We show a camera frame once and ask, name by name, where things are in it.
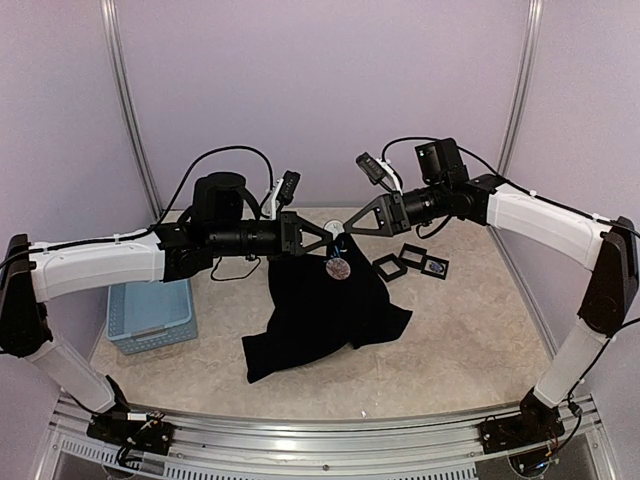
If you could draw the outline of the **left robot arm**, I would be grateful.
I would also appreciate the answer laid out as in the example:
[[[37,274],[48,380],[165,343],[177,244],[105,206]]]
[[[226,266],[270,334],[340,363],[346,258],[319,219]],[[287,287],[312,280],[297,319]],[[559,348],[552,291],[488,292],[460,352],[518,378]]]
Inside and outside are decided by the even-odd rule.
[[[44,371],[121,445],[140,434],[119,387],[96,372],[47,323],[47,301],[131,282],[172,282],[212,268],[222,257],[300,256],[332,242],[331,233],[285,210],[299,177],[286,172],[262,214],[245,178],[218,172],[198,179],[193,200],[175,222],[129,234],[69,243],[11,238],[1,264],[1,351]]]

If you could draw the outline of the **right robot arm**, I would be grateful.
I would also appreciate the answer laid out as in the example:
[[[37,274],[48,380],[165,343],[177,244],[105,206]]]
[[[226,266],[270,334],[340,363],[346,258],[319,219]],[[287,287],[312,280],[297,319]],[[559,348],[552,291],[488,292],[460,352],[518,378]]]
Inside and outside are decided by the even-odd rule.
[[[494,170],[470,177],[466,149],[452,138],[422,137],[415,148],[423,187],[403,191],[384,156],[363,153],[357,166],[385,194],[344,225],[355,235],[393,237],[436,219],[468,220],[524,236],[574,260],[591,274],[577,320],[513,419],[511,433],[535,442],[551,424],[547,410],[570,399],[611,340],[630,325],[627,314],[639,290],[637,239],[633,223],[588,214],[516,185]]]

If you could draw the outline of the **black garment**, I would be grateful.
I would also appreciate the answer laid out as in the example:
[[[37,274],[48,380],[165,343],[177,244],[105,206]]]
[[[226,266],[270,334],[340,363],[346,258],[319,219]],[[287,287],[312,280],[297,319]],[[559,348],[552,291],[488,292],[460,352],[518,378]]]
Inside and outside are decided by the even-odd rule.
[[[336,257],[351,267],[346,280],[326,272],[326,262]],[[318,361],[347,344],[358,349],[395,341],[413,315],[391,302],[383,280],[348,234],[339,235],[323,256],[271,260],[268,284],[274,310],[266,330],[242,338],[249,383]]]

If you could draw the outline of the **orange portrait brooch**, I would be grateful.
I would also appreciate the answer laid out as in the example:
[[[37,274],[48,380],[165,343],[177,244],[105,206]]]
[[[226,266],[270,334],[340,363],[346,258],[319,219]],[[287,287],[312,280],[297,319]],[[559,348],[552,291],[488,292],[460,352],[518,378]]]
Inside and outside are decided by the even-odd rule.
[[[339,220],[329,220],[323,226],[323,228],[329,232],[333,238],[337,238],[340,234],[344,233],[344,225]]]

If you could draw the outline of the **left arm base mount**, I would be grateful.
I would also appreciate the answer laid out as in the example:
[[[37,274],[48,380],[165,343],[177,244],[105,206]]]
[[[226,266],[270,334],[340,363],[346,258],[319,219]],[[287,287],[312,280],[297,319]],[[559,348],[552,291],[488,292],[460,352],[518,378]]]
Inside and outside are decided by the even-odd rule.
[[[92,413],[86,434],[118,448],[114,462],[124,468],[136,468],[142,461],[133,453],[167,456],[172,445],[175,425],[161,411],[134,411],[122,399],[104,413]]]

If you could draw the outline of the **starry night blue brooch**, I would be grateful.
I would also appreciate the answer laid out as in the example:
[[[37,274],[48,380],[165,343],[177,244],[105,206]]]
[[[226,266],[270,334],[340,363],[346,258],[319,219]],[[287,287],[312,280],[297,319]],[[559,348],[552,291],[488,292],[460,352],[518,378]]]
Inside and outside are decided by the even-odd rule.
[[[442,272],[444,267],[440,262],[431,260],[429,262],[429,269],[434,272]]]

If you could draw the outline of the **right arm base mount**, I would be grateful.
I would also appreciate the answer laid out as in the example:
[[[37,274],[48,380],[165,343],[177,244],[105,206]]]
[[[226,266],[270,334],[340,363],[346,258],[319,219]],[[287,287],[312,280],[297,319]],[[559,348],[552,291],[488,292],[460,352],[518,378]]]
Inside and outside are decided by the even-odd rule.
[[[486,417],[477,427],[483,453],[496,454],[521,449],[510,454],[508,462],[516,475],[524,479],[541,477],[559,453],[574,438],[582,424],[582,408],[569,395],[567,407],[576,418],[572,431],[566,433],[558,406],[547,407],[530,391],[511,416]]]

